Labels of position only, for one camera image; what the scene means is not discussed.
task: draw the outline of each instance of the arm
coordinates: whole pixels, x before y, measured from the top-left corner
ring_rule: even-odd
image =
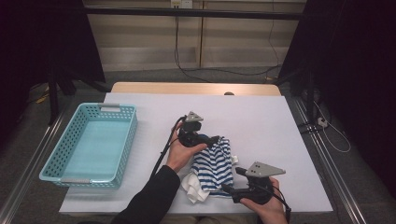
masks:
[[[113,219],[112,224],[159,223],[166,215],[180,185],[177,172],[196,152],[206,148],[206,144],[184,147],[177,140],[180,126],[181,123],[173,130],[166,165],[132,198],[128,207]]]
[[[175,171],[163,166],[112,223],[159,223],[169,210],[179,185]]]

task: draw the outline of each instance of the person's right hand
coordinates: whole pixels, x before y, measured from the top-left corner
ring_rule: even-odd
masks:
[[[272,177],[270,177],[270,180],[273,186],[279,189],[279,182]],[[277,189],[275,189],[275,194],[280,196],[280,193]],[[241,199],[240,203],[259,215],[262,223],[264,224],[288,223],[283,210],[283,204],[275,197],[272,197],[271,200],[266,204],[257,204],[247,198]]]

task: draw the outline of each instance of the white table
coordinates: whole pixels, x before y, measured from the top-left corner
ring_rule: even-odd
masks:
[[[71,188],[61,213],[111,214],[125,208],[148,181],[171,127],[190,110],[205,119],[200,133],[223,135],[231,140],[232,154],[240,160],[238,166],[248,168],[254,161],[261,161],[285,169],[287,173],[276,178],[293,212],[332,211],[283,96],[112,92],[105,103],[136,105],[138,127],[122,185],[118,190]],[[180,177],[188,171],[189,166],[179,173]],[[233,173],[235,187],[246,188],[246,178]],[[180,187],[169,213],[213,215],[251,211],[232,199],[209,198],[204,203],[192,204]]]

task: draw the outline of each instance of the wooden edge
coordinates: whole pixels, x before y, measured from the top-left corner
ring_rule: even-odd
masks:
[[[209,94],[280,96],[279,88],[272,84],[226,83],[174,83],[174,82],[117,82],[111,92],[159,94]]]

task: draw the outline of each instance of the striped cloth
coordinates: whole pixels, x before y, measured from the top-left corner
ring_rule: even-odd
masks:
[[[210,191],[210,196],[231,197],[221,190],[221,184],[233,186],[230,140],[221,137],[212,148],[196,153],[191,171],[198,176],[202,190]]]

